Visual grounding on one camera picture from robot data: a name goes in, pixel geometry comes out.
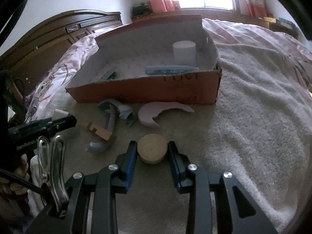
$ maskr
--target cardboard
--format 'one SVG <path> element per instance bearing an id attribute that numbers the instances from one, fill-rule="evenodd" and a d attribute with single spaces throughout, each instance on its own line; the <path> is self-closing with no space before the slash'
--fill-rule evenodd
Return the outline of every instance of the cardboard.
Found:
<path id="1" fill-rule="evenodd" d="M 196 43 L 200 72 L 176 76 L 147 76 L 145 66 L 172 65 L 173 43 Z M 99 103 L 115 98 L 124 103 L 153 101 L 183 104 L 216 102 L 222 69 L 211 37 L 202 28 L 200 15 L 180 15 L 140 21 L 96 38 L 94 54 L 67 85 L 78 103 Z M 115 80 L 101 80 L 117 67 Z"/>
<path id="2" fill-rule="evenodd" d="M 111 131 L 104 129 L 101 126 L 94 124 L 93 122 L 80 121 L 79 124 L 87 127 L 87 129 L 91 130 L 93 133 L 100 136 L 109 143 L 113 143 L 116 140 L 116 136 Z"/>

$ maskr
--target wooden furniture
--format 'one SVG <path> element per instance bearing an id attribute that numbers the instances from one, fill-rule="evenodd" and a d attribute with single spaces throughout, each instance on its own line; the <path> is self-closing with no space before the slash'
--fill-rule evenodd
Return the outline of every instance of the wooden furniture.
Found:
<path id="1" fill-rule="evenodd" d="M 171 16 L 171 15 L 193 15 L 193 14 L 200 14 L 202 15 L 202 18 L 209 18 L 213 20 L 218 19 L 221 21 L 229 21 L 229 22 L 234 22 L 234 23 L 243 23 L 243 24 L 261 26 L 261 27 L 270 29 L 273 32 L 285 32 L 293 36 L 295 39 L 297 39 L 298 37 L 298 33 L 295 30 L 291 30 L 280 24 L 269 23 L 263 19 L 241 15 L 233 11 L 207 9 L 207 8 L 206 9 L 197 9 L 197 8 L 181 9 L 180 11 L 169 11 L 169 12 L 164 12 L 161 14 L 151 14 L 151 15 L 147 15 L 143 17 L 137 16 L 137 17 L 133 17 L 132 21 L 137 22 L 137 21 L 147 20 L 150 18 L 166 17 L 166 16 Z"/>
<path id="2" fill-rule="evenodd" d="M 79 39 L 121 26 L 120 12 L 67 11 L 33 27 L 0 57 L 0 69 L 9 69 L 15 85 L 12 92 L 22 102 L 46 73 Z"/>

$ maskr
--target metal screw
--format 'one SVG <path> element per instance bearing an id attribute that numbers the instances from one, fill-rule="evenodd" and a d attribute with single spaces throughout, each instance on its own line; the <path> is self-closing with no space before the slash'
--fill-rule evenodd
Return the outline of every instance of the metal screw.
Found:
<path id="1" fill-rule="evenodd" d="M 73 178 L 79 179 L 82 177 L 82 173 L 74 173 Z"/>
<path id="2" fill-rule="evenodd" d="M 195 165 L 195 164 L 189 164 L 188 165 L 188 169 L 190 170 L 190 171 L 194 171 L 194 170 L 196 170 L 197 169 L 197 165 Z"/>
<path id="3" fill-rule="evenodd" d="M 231 177 L 233 177 L 233 175 L 232 175 L 231 172 L 224 172 L 224 173 L 223 173 L 223 176 L 224 176 L 225 178 L 231 178 Z"/>
<path id="4" fill-rule="evenodd" d="M 116 164 L 110 164 L 110 165 L 108 166 L 108 169 L 110 169 L 111 171 L 117 170 L 117 169 L 118 169 L 118 165 L 116 165 Z"/>

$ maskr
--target bed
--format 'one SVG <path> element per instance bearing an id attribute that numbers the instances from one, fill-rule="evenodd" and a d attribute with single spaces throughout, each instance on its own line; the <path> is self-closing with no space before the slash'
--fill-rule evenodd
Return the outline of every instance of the bed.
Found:
<path id="1" fill-rule="evenodd" d="M 122 26 L 120 12 L 74 10 L 33 27 L 0 57 L 0 68 L 12 73 L 15 98 L 22 103 L 78 40 L 118 26 Z"/>
<path id="2" fill-rule="evenodd" d="M 68 143 L 65 180 L 76 171 L 97 172 L 125 152 L 130 140 L 159 133 L 174 140 L 193 163 L 218 173 L 230 170 L 278 232 L 289 233 L 312 191 L 312 97 L 308 91 L 312 53 L 290 35 L 260 26 L 212 19 L 202 24 L 221 57 L 217 103 L 192 105 L 193 115 L 165 112 L 157 119 L 158 129 L 147 129 L 138 121 L 128 127 L 118 120 L 116 142 L 99 155 L 85 151 L 96 137 L 83 127 L 63 131 Z M 65 91 L 70 78 L 98 50 L 95 37 L 99 34 L 77 41 L 55 64 L 35 90 L 28 120 L 50 117 L 58 108 L 80 119 L 103 121 L 96 104 L 77 104 Z M 49 78 L 53 73 L 57 77 Z M 45 91 L 47 84 L 53 86 Z M 138 111 L 141 104 L 132 107 Z M 34 158 L 34 180 L 36 165 Z M 42 206 L 36 203 L 37 195 L 29 192 L 29 197 L 35 216 Z M 165 162 L 155 167 L 138 161 L 129 194 L 117 195 L 116 200 L 120 233 L 185 232 L 188 197 L 176 194 Z"/>

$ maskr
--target metal clip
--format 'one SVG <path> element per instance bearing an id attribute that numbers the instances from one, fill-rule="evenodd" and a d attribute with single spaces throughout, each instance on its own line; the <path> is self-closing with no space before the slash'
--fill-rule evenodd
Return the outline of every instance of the metal clip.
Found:
<path id="1" fill-rule="evenodd" d="M 47 190 L 41 200 L 44 205 L 47 200 L 54 200 L 57 217 L 65 214 L 69 201 L 63 176 L 65 150 L 66 144 L 59 135 L 50 143 L 44 136 L 38 138 L 39 186 Z"/>

